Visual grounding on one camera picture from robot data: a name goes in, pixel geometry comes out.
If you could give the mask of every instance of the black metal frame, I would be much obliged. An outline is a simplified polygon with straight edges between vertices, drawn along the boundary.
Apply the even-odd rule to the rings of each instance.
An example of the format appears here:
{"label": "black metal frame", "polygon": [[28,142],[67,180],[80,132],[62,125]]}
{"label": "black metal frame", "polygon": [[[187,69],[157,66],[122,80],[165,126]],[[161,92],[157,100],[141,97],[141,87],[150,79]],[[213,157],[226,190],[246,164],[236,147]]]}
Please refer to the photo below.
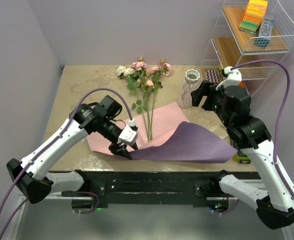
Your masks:
{"label": "black metal frame", "polygon": [[[207,197],[223,197],[222,192],[206,193],[210,178],[217,172],[115,172],[77,171],[85,179],[80,191],[94,192],[99,208],[109,204],[192,205],[207,207]],[[231,172],[242,180],[259,180],[257,172]],[[63,192],[63,197],[85,196]],[[73,208],[90,208],[92,200],[74,199]]]}

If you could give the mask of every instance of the wrapping paper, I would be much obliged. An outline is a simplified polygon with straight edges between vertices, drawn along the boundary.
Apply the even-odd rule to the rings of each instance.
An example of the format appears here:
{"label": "wrapping paper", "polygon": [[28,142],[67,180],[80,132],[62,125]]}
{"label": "wrapping paper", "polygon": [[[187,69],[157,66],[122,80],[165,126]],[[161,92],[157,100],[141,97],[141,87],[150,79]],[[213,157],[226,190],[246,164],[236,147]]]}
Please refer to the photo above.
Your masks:
{"label": "wrapping paper", "polygon": [[[137,146],[134,151],[127,147],[134,160],[182,161],[194,163],[225,163],[237,152],[220,137],[206,128],[189,123],[176,102],[154,110],[152,134],[148,142],[142,115],[136,116],[138,126]],[[87,137],[93,152],[111,155],[108,150],[110,142],[99,133]]]}
{"label": "wrapping paper", "polygon": [[162,145],[131,152],[134,160],[225,163],[237,150],[206,128],[182,122]]}
{"label": "wrapping paper", "polygon": [[[152,122],[152,137],[153,140],[148,142],[143,115],[135,117],[136,126],[138,126],[138,139],[136,141],[139,149],[148,148],[151,146],[160,146],[165,143],[176,128],[182,122],[188,122],[187,117],[178,106],[177,102],[159,107],[153,111]],[[123,122],[117,122],[116,125],[120,128],[124,127]],[[97,132],[93,132],[87,137],[89,148],[93,152],[100,152],[111,155],[108,146],[111,144],[106,138]],[[127,147],[129,152],[133,151],[131,147]]]}

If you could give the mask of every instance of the white rose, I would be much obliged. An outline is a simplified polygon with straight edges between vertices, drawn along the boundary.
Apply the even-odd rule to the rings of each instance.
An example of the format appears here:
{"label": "white rose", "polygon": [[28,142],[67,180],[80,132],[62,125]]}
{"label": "white rose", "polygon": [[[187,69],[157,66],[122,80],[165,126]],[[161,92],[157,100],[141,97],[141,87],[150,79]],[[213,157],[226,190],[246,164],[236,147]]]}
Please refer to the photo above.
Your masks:
{"label": "white rose", "polygon": [[126,70],[125,66],[119,66],[116,70],[117,76],[122,75],[125,72],[125,70]]}
{"label": "white rose", "polygon": [[132,68],[127,68],[125,70],[125,72],[123,73],[124,76],[128,76],[128,75],[132,75],[135,73],[135,69],[132,69]]}

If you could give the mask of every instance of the wire rack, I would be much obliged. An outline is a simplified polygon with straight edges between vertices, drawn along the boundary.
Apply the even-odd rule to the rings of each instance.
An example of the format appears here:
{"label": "wire rack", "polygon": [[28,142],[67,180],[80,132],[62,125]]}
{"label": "wire rack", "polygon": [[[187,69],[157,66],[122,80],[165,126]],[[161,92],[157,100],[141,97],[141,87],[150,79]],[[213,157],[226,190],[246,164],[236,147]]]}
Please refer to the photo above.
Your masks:
{"label": "wire rack", "polygon": [[[257,37],[238,30],[238,24],[241,20],[241,13],[244,12],[248,0],[225,0],[223,5],[223,15],[233,32],[237,41],[239,50],[244,55],[266,54],[266,53],[288,53],[294,47],[294,22],[285,12],[278,0],[268,0],[267,14],[274,13],[274,26],[272,36]],[[239,13],[235,16],[235,9],[239,8]],[[259,46],[259,43],[269,41],[266,47]]]}
{"label": "wire rack", "polygon": [[[211,41],[203,55],[202,65],[221,65],[223,68],[258,59],[282,61],[294,47],[294,22],[279,0],[268,0],[267,14],[275,13],[272,36],[257,37],[239,30],[239,23],[249,0],[225,0],[212,31]],[[257,44],[266,41],[268,44]],[[259,63],[239,70],[242,80],[258,80],[251,91],[253,96],[273,74],[276,67]]]}

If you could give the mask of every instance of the checkered pattern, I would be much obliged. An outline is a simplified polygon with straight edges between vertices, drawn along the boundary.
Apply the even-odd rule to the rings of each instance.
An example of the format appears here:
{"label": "checkered pattern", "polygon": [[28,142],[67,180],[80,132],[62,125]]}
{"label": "checkered pattern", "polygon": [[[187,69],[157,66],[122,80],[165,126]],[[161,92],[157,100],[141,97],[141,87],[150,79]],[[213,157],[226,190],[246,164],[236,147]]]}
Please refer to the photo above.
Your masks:
{"label": "checkered pattern", "polygon": [[218,71],[216,71],[216,70],[207,70],[206,72],[205,72],[205,76],[206,76],[206,79],[209,81],[209,82],[211,82],[211,83],[213,83],[213,84],[219,84],[219,79],[220,79],[220,74],[219,74],[219,72]]}

